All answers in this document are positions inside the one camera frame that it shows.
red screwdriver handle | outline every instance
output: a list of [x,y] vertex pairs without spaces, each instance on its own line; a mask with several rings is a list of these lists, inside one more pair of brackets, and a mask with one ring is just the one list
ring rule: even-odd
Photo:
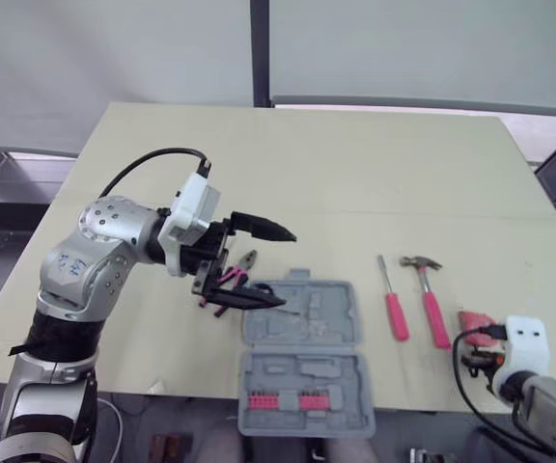
[[404,319],[403,308],[401,302],[398,300],[398,294],[395,292],[388,292],[385,294],[385,304],[387,305],[387,314],[390,318],[390,325],[396,340],[408,340],[409,329],[406,326]]
[[434,337],[434,345],[439,349],[451,349],[452,343],[450,337],[445,329],[443,322],[443,315],[439,308],[439,303],[436,302],[436,297],[433,292],[424,293],[424,307],[426,309],[426,316],[429,319],[429,325],[432,329],[432,336]]

gray tool case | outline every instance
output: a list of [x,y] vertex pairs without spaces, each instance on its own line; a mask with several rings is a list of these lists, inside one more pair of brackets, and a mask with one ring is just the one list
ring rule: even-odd
[[375,413],[353,288],[292,270],[269,285],[287,301],[248,311],[238,427],[247,436],[371,437]]

screwdriver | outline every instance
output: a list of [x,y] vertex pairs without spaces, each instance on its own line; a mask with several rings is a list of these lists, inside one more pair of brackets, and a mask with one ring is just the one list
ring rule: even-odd
[[392,291],[392,285],[387,276],[387,267],[385,267],[385,259],[383,259],[383,256],[377,256],[376,259],[378,261],[378,268],[381,270],[383,278],[385,279],[385,284],[387,284],[388,292],[385,294],[385,305],[387,306],[387,314],[390,318],[390,325],[392,326],[394,338],[396,338],[396,340],[408,340],[409,329],[404,319],[403,307],[398,300],[398,294]]

black cable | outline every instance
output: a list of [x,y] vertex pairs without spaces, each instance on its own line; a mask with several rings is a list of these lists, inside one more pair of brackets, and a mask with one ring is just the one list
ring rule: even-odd
[[460,392],[460,395],[462,396],[462,399],[464,400],[464,403],[467,404],[467,406],[471,409],[473,414],[476,417],[478,417],[481,422],[485,423],[486,425],[488,425],[490,428],[494,429],[496,432],[498,432],[502,436],[506,437],[507,439],[511,439],[512,441],[514,441],[518,444],[521,444],[522,446],[524,446],[528,449],[535,450],[535,451],[538,451],[540,453],[544,453],[546,455],[550,455],[550,452],[548,450],[543,449],[542,447],[540,447],[536,444],[533,444],[532,442],[521,439],[520,437],[513,435],[513,433],[511,433],[507,429],[504,429],[503,427],[500,427],[500,426],[496,425],[494,422],[492,422],[487,417],[485,417],[475,407],[475,405],[473,405],[473,402],[471,402],[471,400],[467,396],[467,393],[462,386],[462,380],[460,379],[460,371],[459,371],[459,344],[460,344],[460,340],[462,340],[463,338],[465,338],[469,335],[474,335],[476,333],[484,333],[484,332],[485,332],[485,330],[483,330],[482,328],[476,328],[474,330],[463,331],[462,333],[460,333],[456,337],[456,339],[454,340],[454,343],[452,344],[452,366],[454,367],[454,378],[456,379],[456,385],[459,387],[459,392]]
[[144,156],[139,157],[136,161],[132,162],[128,165],[125,169],[119,172],[115,178],[111,180],[111,182],[106,185],[106,187],[100,193],[99,198],[103,198],[108,195],[111,190],[117,185],[122,178],[127,176],[132,170],[143,164],[145,161],[149,161],[158,156],[162,156],[164,154],[188,154],[190,156],[195,156],[201,159],[199,162],[199,167],[197,168],[197,174],[203,176],[205,178],[209,175],[209,169],[211,169],[211,163],[208,161],[208,157],[205,156],[202,152],[198,150],[194,150],[193,148],[163,148],[161,150],[155,150],[152,152],[148,152]]
[[540,446],[542,446],[546,451],[551,453],[556,458],[556,449],[550,446],[549,444],[547,444],[542,439],[540,439],[538,436],[536,436],[523,424],[519,416],[519,411],[518,411],[519,406],[520,406],[519,403],[515,402],[514,407],[512,408],[512,423],[514,424],[514,426],[516,426],[516,428],[520,432],[522,432],[525,436],[527,436],[529,439],[533,440],[534,442],[537,442]]

hammer head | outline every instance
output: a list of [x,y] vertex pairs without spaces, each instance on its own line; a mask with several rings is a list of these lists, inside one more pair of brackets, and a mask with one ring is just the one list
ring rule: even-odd
[[435,262],[432,259],[429,258],[424,258],[422,256],[415,256],[413,258],[401,258],[400,263],[402,266],[408,266],[408,265],[412,265],[417,269],[423,268],[423,267],[430,267],[434,270],[438,270],[439,268],[441,268],[441,264],[438,262]]

